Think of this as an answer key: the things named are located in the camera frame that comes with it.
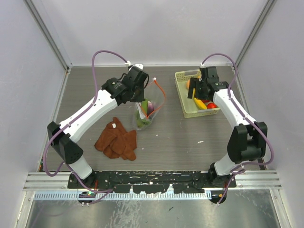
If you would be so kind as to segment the yellow banana toy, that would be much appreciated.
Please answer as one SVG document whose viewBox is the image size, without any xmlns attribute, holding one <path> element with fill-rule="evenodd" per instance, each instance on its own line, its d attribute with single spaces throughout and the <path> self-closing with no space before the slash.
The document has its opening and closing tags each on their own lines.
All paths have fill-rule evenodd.
<svg viewBox="0 0 304 228">
<path fill-rule="evenodd" d="M 195 91 L 193 91 L 193 101 L 197 106 L 197 108 L 199 110 L 206 110 L 207 106 L 205 105 L 205 103 L 202 100 L 195 98 L 194 95 L 195 95 Z"/>
</svg>

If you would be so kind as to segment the red bell pepper toy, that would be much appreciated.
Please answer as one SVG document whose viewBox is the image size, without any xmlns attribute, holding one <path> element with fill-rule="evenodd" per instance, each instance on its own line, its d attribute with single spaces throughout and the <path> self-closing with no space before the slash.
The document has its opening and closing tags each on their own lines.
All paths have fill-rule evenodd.
<svg viewBox="0 0 304 228">
<path fill-rule="evenodd" d="M 214 103 L 208 103 L 207 108 L 214 109 L 214 108 L 217 108 L 217 106 Z"/>
</svg>

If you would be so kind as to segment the pale green perforated basket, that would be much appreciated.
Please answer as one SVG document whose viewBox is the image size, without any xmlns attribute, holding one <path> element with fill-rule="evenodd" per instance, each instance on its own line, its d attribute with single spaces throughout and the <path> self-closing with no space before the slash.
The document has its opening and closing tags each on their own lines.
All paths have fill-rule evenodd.
<svg viewBox="0 0 304 228">
<path fill-rule="evenodd" d="M 185 118 L 193 118 L 207 115 L 217 114 L 220 109 L 218 107 L 213 109 L 199 109 L 193 99 L 188 99 L 188 89 L 186 88 L 187 81 L 191 77 L 199 77 L 201 73 L 199 70 L 180 71 L 175 73 L 175 85 L 180 99 L 181 108 Z"/>
</svg>

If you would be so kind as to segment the purple eggplant toy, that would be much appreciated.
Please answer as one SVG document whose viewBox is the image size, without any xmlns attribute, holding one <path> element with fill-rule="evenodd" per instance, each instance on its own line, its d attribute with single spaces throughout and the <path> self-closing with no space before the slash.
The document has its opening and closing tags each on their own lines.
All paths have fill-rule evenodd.
<svg viewBox="0 0 304 228">
<path fill-rule="evenodd" d="M 148 105 L 147 105 L 147 114 L 150 115 L 152 112 L 154 112 L 153 103 L 152 103 L 151 101 L 148 101 Z"/>
</svg>

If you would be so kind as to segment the clear zip top bag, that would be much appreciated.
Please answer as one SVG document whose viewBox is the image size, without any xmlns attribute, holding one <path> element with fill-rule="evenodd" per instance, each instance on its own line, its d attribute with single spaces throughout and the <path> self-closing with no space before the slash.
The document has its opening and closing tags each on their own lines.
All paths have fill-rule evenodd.
<svg viewBox="0 0 304 228">
<path fill-rule="evenodd" d="M 154 78 L 144 90 L 144 100 L 135 103 L 135 111 L 133 114 L 133 125 L 136 130 L 143 130 L 150 126 L 162 109 L 166 101 L 166 93 Z"/>
</svg>

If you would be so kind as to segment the green leafy vegetable toy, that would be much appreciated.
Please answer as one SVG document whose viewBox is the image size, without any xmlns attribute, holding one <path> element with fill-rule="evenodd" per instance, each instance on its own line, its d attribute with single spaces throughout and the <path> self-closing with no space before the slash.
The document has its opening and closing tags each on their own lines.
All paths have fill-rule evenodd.
<svg viewBox="0 0 304 228">
<path fill-rule="evenodd" d="M 145 99 L 141 103 L 136 103 L 135 120 L 138 129 L 143 129 L 151 124 L 151 119 L 148 118 L 148 99 Z"/>
</svg>

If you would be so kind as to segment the peach toy fruit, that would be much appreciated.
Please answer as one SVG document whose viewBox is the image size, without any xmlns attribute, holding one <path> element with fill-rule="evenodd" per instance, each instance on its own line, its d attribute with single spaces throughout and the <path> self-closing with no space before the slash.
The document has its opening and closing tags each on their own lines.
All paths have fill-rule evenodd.
<svg viewBox="0 0 304 228">
<path fill-rule="evenodd" d="M 186 83 L 186 88 L 189 90 L 189 87 L 190 87 L 190 79 L 187 81 Z"/>
</svg>

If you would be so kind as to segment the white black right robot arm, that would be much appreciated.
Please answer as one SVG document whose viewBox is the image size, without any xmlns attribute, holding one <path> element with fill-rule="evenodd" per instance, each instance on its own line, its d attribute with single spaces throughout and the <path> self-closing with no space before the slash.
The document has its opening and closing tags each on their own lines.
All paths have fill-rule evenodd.
<svg viewBox="0 0 304 228">
<path fill-rule="evenodd" d="M 228 120 L 232 133 L 226 155 L 212 163 L 207 179 L 219 187 L 244 162 L 254 162 L 266 153 L 267 125 L 251 117 L 235 98 L 226 81 L 220 81 L 216 67 L 201 67 L 200 76 L 190 78 L 188 98 L 212 101 Z"/>
</svg>

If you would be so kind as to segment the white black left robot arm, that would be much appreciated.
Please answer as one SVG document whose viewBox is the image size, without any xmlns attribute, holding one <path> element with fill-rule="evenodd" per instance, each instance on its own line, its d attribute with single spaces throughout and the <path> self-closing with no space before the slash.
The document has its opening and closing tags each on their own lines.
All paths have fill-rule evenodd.
<svg viewBox="0 0 304 228">
<path fill-rule="evenodd" d="M 120 78 L 108 79 L 95 96 L 71 117 L 59 124 L 48 124 L 48 146 L 72 169 L 84 188 L 92 187 L 96 177 L 77 142 L 97 120 L 120 104 L 143 101 L 148 82 L 149 75 L 143 70 L 143 65 L 132 65 Z"/>
</svg>

